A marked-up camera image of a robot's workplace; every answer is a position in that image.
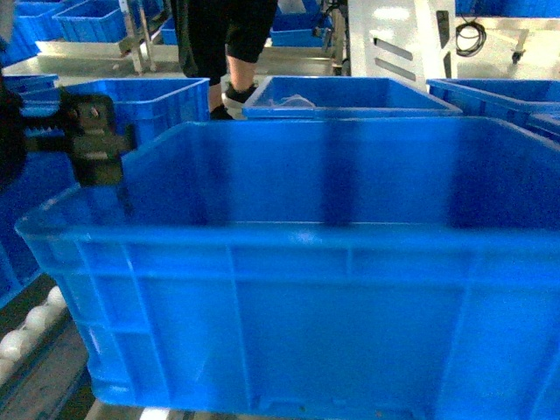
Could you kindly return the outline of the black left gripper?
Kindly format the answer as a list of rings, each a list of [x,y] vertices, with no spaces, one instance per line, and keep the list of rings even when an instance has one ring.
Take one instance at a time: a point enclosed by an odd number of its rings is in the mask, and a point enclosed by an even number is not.
[[[63,152],[81,186],[112,186],[123,179],[124,154],[137,147],[130,125],[116,132],[112,99],[104,94],[60,91],[49,115],[24,115],[21,95],[1,79],[1,187],[23,173],[30,152]]]

